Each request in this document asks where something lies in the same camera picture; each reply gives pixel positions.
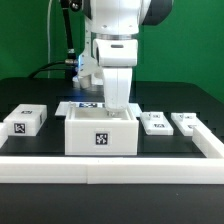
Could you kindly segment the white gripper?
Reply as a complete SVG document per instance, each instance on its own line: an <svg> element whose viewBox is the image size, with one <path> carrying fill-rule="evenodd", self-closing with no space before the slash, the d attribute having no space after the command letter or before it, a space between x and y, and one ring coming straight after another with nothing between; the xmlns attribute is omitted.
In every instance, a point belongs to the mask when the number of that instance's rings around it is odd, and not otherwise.
<svg viewBox="0 0 224 224"><path fill-rule="evenodd" d="M109 117L124 111L129 102L132 68L137 65L138 41L93 41L93 55L102 71L105 107Z"/></svg>

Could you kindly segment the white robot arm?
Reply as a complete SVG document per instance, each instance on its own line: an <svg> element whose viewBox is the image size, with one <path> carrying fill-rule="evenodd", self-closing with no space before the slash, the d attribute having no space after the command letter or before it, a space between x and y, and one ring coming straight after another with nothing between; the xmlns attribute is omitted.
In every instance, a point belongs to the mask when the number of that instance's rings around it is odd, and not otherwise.
<svg viewBox="0 0 224 224"><path fill-rule="evenodd" d="M103 81L106 110L119 113L129 102L132 68L137 65L141 25L158 25L170 14L174 0L59 0L65 20L68 56L83 88L93 76ZM73 49L69 13L85 18L85 49Z"/></svg>

